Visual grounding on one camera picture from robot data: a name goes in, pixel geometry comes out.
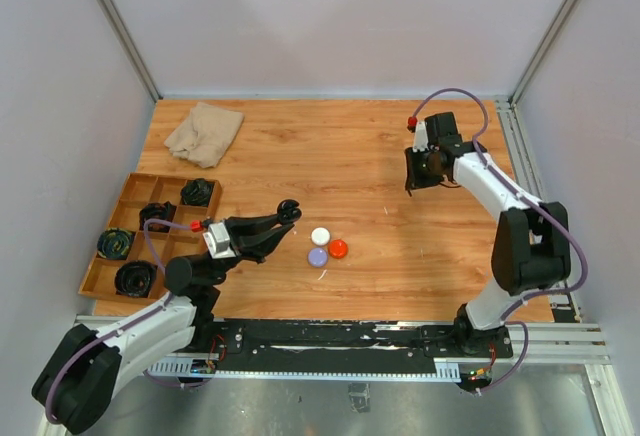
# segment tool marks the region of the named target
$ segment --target gray floor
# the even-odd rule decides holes
[[[90,436],[600,435],[581,367],[522,368],[482,397],[450,383],[371,383],[369,413],[347,382],[213,380],[191,392],[137,378]]]

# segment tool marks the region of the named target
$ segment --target gray wall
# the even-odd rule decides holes
[[[604,328],[640,428],[639,0],[583,0],[521,104],[543,184],[590,263],[579,297]]]
[[[167,95],[507,94],[562,0],[115,0]]]
[[[0,421],[35,434],[35,378],[73,317],[151,102],[94,0],[0,0]]]

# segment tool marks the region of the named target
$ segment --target wooden tray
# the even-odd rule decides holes
[[[118,269],[130,261],[144,260],[155,264],[151,252],[144,241],[144,234],[139,229],[139,213],[148,203],[171,202],[177,206],[172,218],[173,222],[188,225],[194,220],[213,218],[222,195],[222,187],[216,180],[209,205],[188,206],[183,204],[180,190],[190,181],[188,178],[157,176],[153,174],[131,173],[127,178],[118,203],[111,214],[107,228],[122,228],[135,232],[133,244],[126,260],[109,260],[98,255],[96,250],[89,269],[80,285],[79,293],[95,299],[119,301],[124,303],[149,304],[158,300],[165,292],[164,274],[158,271],[148,298],[131,298],[116,294],[114,279]],[[154,248],[163,263],[171,258],[187,254],[199,254],[206,251],[202,235],[171,228],[168,233],[149,232]]]

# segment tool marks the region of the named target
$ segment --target cloth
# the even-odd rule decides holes
[[[176,158],[187,159],[201,168],[216,167],[236,137],[244,114],[198,103],[189,116],[165,140]]]

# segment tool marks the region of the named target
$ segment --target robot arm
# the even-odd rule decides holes
[[[560,203],[545,203],[512,181],[480,146],[463,142],[453,113],[441,113],[409,125],[414,145],[405,150],[406,190],[436,186],[446,177],[473,194],[498,222],[491,257],[493,278],[460,308],[456,324],[462,340],[504,325],[504,315],[528,293],[548,289],[571,271],[569,242],[529,204],[536,204],[566,228]]]
[[[48,419],[82,433],[131,379],[167,354],[208,350],[215,286],[240,261],[263,263],[301,217],[298,206],[286,200],[270,216],[194,222],[208,252],[169,261],[162,299],[98,332],[79,325],[64,336],[31,391]]]

